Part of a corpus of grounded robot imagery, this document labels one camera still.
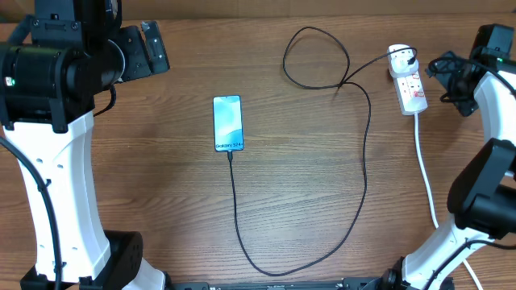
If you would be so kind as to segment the Samsung Galaxy smartphone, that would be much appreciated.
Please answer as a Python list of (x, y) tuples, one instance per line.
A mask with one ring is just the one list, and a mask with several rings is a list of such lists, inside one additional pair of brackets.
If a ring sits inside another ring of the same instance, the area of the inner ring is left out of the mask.
[(213, 99), (214, 149), (242, 151), (244, 149), (243, 116), (239, 95)]

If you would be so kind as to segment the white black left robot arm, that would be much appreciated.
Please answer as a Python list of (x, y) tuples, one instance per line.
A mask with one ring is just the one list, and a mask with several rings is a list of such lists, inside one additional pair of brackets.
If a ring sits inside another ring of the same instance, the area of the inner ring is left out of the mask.
[(94, 98), (165, 73), (158, 24), (119, 1), (37, 0), (1, 45), (1, 144), (18, 160), (36, 238), (23, 289), (170, 289), (136, 231), (104, 230), (91, 159)]

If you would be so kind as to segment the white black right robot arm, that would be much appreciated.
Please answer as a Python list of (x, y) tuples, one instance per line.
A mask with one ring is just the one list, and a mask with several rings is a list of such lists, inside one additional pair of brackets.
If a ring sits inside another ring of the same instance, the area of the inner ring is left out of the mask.
[(467, 58), (445, 52), (428, 64), (427, 75), (446, 90), (442, 102), (464, 117), (481, 112), (485, 144), (452, 183), (447, 220), (368, 289), (452, 289), (448, 276), (460, 264), (515, 232), (515, 190), (501, 182), (515, 176), (513, 38), (512, 27), (483, 25)]

